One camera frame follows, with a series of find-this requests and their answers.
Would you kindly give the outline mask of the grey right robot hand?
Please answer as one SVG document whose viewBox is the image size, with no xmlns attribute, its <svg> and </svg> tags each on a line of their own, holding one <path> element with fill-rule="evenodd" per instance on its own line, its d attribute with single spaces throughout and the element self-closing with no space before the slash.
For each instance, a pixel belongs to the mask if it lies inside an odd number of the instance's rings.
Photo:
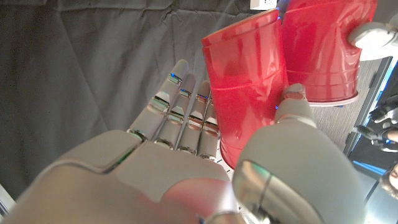
<svg viewBox="0 0 398 224">
<path fill-rule="evenodd" d="M 3 223 L 363 223 L 355 168 L 317 128 L 301 84 L 287 87 L 276 122 L 245 145 L 233 175 L 208 154 L 153 142 L 183 88 L 180 60 L 127 131 L 112 130 L 44 169 Z"/>
</svg>

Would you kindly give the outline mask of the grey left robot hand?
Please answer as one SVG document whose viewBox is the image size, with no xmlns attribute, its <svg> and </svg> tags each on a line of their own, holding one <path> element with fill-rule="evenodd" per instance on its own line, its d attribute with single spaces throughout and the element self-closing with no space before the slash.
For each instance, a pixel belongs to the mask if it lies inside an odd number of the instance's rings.
<svg viewBox="0 0 398 224">
<path fill-rule="evenodd" d="M 348 42 L 361 49 L 397 48 L 397 14 L 388 23 L 368 22 L 351 31 Z"/>
</svg>

